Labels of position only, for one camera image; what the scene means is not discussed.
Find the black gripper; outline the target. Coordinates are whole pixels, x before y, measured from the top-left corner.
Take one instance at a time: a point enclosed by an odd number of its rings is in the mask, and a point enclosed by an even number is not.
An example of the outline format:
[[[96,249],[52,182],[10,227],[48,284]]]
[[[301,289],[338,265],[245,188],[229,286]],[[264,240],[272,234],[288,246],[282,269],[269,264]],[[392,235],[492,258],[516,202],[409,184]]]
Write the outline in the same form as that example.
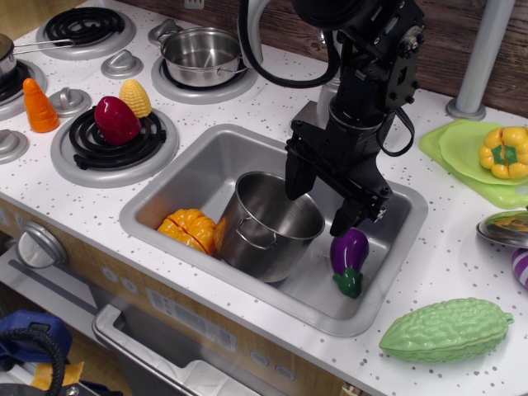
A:
[[[377,132],[382,124],[335,120],[326,129],[295,121],[286,143],[285,193],[296,200],[313,189],[318,178],[343,198],[330,234],[343,237],[366,219],[383,218],[392,190],[376,165],[380,152]]]

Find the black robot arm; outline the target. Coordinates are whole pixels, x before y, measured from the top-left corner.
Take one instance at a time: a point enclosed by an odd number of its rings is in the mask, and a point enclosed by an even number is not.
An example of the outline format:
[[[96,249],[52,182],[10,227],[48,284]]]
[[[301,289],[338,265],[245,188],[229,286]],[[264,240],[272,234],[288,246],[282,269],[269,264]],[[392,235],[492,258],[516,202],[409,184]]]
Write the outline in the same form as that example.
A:
[[[343,236],[381,219],[393,192],[376,165],[395,118],[413,128],[402,107],[418,89],[417,55],[424,14],[414,1],[295,1],[294,10],[321,29],[328,52],[342,45],[340,84],[320,128],[293,120],[287,141],[286,195],[294,200],[321,179],[343,199],[330,233]]]

